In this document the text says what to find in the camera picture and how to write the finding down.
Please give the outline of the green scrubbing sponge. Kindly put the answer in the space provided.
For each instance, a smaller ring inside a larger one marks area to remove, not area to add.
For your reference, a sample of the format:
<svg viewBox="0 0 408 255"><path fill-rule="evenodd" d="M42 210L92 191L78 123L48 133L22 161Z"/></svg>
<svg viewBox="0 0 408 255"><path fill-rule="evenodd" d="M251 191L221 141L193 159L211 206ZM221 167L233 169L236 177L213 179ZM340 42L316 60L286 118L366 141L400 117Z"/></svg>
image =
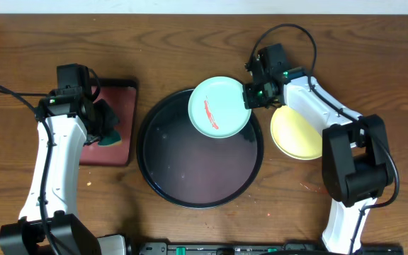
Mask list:
<svg viewBox="0 0 408 255"><path fill-rule="evenodd" d="M119 145L122 142L122 137L117 130L111 130L106 136L102 137L97 145L99 147L111 147L115 145Z"/></svg>

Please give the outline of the pale green plate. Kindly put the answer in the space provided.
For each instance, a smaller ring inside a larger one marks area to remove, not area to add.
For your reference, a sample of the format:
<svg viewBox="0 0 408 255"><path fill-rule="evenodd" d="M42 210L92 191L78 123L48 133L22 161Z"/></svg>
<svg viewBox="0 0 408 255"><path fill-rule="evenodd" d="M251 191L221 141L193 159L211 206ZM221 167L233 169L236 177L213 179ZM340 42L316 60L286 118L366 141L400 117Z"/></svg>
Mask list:
<svg viewBox="0 0 408 255"><path fill-rule="evenodd" d="M194 128L211 138L236 135L251 117L251 110L245 108L242 92L242 84L227 76L202 81L188 101L188 116Z"/></svg>

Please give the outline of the yellow plate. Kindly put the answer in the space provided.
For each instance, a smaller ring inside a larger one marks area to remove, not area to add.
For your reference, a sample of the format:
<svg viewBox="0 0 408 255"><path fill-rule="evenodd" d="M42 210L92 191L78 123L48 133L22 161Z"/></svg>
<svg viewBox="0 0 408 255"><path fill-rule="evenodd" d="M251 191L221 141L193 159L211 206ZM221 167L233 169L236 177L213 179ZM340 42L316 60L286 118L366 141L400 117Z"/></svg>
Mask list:
<svg viewBox="0 0 408 255"><path fill-rule="evenodd" d="M271 118L271 137L284 154L299 160L322 156L321 135L296 111L282 106Z"/></svg>

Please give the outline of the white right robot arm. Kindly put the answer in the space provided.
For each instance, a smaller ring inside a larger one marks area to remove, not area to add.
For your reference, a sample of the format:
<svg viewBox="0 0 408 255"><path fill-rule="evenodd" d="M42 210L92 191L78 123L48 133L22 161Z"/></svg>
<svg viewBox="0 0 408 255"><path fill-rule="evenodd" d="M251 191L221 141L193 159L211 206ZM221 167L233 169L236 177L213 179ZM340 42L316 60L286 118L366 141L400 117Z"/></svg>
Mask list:
<svg viewBox="0 0 408 255"><path fill-rule="evenodd" d="M377 199L394 185L400 187L389 151L386 128L378 115L362 116L326 92L303 67L288 63L280 44L254 48L245 65L253 81L243 88L246 108L277 103L303 117L322 138L322 178L332 198L322 241L327 251L354 254L361 248L365 216L380 208Z"/></svg>

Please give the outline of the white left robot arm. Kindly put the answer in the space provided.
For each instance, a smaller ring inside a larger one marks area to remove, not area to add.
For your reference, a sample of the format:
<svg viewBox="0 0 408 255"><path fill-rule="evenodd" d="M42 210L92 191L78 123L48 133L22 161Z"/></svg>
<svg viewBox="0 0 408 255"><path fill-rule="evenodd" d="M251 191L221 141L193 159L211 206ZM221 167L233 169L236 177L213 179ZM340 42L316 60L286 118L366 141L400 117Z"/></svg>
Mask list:
<svg viewBox="0 0 408 255"><path fill-rule="evenodd" d="M77 217L79 161L85 146L118 141L119 119L92 89L95 71L81 64L57 67L58 87L32 107L38 154L30 193L18 222L0 229L4 254L129 254L121 234L95 237Z"/></svg>

